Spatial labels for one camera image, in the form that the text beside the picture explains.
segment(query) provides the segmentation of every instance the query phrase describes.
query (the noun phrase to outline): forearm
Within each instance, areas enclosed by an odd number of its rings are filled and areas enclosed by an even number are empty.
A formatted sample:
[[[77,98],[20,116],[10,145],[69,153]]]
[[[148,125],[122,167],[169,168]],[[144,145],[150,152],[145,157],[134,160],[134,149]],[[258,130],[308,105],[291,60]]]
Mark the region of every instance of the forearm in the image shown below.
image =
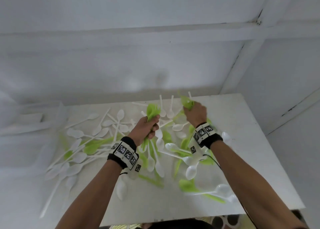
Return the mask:
[[[108,160],[70,205],[56,229],[98,228],[121,170],[117,162]]]
[[[305,226],[292,214],[270,184],[229,146],[216,141],[210,149],[232,190],[259,229]]]

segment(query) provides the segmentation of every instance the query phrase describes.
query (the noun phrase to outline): wristband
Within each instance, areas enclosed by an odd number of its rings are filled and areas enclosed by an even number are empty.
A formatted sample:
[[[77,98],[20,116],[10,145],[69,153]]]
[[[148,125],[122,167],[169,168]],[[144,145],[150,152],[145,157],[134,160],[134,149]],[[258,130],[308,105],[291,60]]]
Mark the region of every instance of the wristband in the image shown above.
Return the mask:
[[[214,128],[209,123],[199,124],[194,131],[193,137],[200,147],[206,146],[209,149],[213,142],[223,141],[221,136],[214,131]]]
[[[139,155],[135,153],[136,149],[137,146],[131,138],[123,137],[112,146],[112,153],[108,155],[108,160],[117,162],[122,169],[127,167],[131,170],[139,159]]]

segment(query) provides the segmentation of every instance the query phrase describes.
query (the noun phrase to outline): person's left arm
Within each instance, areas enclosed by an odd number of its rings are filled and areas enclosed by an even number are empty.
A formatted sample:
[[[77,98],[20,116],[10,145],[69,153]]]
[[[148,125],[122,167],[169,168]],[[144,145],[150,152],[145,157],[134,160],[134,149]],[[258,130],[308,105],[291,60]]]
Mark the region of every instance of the person's left arm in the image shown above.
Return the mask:
[[[159,116],[147,122],[141,118],[128,135],[136,146],[142,144],[145,137],[152,139],[159,129]],[[94,229],[98,228],[108,207],[112,192],[122,171],[122,166],[108,159],[98,174],[78,195],[66,213],[60,219],[56,229]]]

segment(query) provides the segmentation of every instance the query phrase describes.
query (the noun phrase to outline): person's right hand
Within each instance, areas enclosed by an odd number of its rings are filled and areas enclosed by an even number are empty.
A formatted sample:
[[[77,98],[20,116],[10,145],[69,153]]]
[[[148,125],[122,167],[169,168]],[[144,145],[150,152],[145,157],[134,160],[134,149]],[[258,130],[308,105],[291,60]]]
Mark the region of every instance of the person's right hand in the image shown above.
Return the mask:
[[[202,106],[199,102],[194,102],[194,106],[189,111],[183,107],[186,120],[192,124],[195,128],[201,124],[207,122],[207,108]]]

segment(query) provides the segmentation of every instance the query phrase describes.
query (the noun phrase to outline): person's left hand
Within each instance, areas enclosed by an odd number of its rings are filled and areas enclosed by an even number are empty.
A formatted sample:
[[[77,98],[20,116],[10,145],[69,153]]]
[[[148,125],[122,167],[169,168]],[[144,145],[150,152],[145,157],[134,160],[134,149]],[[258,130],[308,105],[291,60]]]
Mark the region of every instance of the person's left hand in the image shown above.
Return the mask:
[[[160,115],[157,115],[149,122],[147,117],[141,118],[130,134],[128,134],[128,137],[133,139],[136,146],[141,145],[146,137],[151,140],[155,136],[155,131],[159,129],[157,125],[159,118]]]

